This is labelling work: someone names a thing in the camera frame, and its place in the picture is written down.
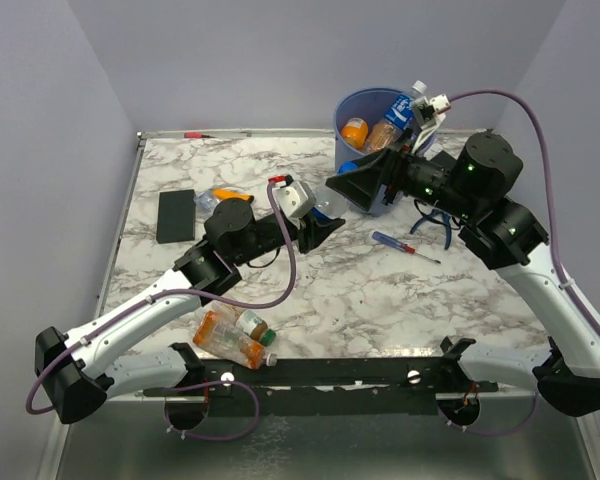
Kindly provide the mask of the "Pepsi bottle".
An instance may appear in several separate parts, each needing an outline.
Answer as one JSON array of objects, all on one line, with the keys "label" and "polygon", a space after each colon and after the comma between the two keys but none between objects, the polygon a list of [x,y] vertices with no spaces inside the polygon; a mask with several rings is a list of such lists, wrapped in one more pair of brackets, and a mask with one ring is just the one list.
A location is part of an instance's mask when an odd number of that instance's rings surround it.
[{"label": "Pepsi bottle", "polygon": [[315,203],[313,213],[324,220],[341,218],[350,210],[350,202],[341,194],[326,186],[325,182],[312,189]]}]

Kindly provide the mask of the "small orange juice bottle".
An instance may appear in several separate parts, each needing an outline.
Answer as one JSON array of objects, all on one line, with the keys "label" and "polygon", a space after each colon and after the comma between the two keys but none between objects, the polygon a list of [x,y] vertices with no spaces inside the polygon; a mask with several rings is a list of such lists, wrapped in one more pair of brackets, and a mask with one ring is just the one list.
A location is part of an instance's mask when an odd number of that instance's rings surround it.
[{"label": "small orange juice bottle", "polygon": [[382,119],[373,127],[360,151],[364,154],[378,152],[398,139],[402,132],[400,127]]}]

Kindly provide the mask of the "blue label water bottle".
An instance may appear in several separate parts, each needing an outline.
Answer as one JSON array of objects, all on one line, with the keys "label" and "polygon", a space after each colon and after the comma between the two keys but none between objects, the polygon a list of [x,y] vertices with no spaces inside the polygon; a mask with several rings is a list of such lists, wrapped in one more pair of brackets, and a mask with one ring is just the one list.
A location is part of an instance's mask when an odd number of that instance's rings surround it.
[{"label": "blue label water bottle", "polygon": [[412,104],[423,97],[427,85],[417,80],[407,92],[400,93],[383,115],[382,121],[396,131],[403,131],[413,117]]}]

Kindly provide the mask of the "green cap bottle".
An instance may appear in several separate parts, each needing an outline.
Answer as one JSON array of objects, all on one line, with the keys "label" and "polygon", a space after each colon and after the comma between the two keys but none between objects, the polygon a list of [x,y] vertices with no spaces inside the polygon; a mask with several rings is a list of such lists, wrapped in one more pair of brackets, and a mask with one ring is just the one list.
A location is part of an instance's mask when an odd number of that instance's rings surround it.
[{"label": "green cap bottle", "polygon": [[236,326],[244,334],[259,344],[268,347],[276,339],[276,332],[269,327],[257,313],[252,310],[217,303],[215,310],[229,323]]}]

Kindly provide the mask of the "orange bottle white cap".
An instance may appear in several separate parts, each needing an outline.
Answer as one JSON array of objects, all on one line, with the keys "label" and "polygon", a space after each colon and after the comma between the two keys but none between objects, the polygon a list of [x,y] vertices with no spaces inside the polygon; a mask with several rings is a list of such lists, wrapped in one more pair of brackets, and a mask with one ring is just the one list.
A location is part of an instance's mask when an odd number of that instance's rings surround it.
[{"label": "orange bottle white cap", "polygon": [[193,336],[193,342],[211,355],[251,370],[258,370],[262,366],[273,367],[278,362],[274,353],[214,311],[205,314]]}]

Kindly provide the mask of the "orange bottle front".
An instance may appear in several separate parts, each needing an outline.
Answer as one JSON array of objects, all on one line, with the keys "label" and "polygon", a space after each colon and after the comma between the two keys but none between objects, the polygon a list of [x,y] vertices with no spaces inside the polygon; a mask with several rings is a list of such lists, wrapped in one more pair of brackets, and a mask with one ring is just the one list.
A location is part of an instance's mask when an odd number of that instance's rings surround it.
[{"label": "orange bottle front", "polygon": [[361,150],[369,134],[369,127],[364,119],[354,117],[344,124],[340,134],[349,146]]}]

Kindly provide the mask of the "small clear crushed bottle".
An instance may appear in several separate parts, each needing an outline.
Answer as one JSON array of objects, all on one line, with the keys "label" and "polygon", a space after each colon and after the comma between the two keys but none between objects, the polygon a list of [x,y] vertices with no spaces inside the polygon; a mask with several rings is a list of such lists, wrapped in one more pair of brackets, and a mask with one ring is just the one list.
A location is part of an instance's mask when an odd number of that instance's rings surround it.
[{"label": "small clear crushed bottle", "polygon": [[205,190],[195,196],[194,202],[201,211],[213,212],[215,207],[220,203],[220,200],[212,190]]}]

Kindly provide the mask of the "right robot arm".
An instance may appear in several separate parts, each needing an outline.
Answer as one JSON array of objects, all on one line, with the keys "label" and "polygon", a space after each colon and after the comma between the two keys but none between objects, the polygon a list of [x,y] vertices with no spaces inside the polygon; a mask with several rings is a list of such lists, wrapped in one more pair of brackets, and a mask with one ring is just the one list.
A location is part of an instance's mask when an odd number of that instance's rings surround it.
[{"label": "right robot arm", "polygon": [[522,167],[503,137],[479,132],[456,158],[442,152],[426,160],[397,143],[357,159],[326,185],[362,210],[375,198],[390,203],[402,194],[457,218],[459,239],[547,331],[548,349],[535,352],[444,341],[451,359],[440,365],[439,378],[447,389],[501,383],[536,391],[559,412],[580,417],[600,410],[600,315],[560,274],[541,223],[508,198]]}]

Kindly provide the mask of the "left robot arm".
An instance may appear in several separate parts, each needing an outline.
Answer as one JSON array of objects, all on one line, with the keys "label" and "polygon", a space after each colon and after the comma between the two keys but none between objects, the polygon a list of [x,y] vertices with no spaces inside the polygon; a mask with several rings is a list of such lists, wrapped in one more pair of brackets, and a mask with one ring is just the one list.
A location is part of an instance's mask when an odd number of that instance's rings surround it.
[{"label": "left robot arm", "polygon": [[73,424],[107,400],[147,388],[186,395],[200,385],[191,347],[176,343],[130,364],[119,360],[131,347],[171,321],[211,301],[226,302],[242,277],[239,266],[280,248],[289,255],[320,246],[345,223],[308,202],[273,202],[256,218],[245,200],[221,201],[205,221],[205,234],[144,291],[108,314],[66,333],[48,327],[34,340],[36,380],[25,401],[31,415],[53,412]]}]

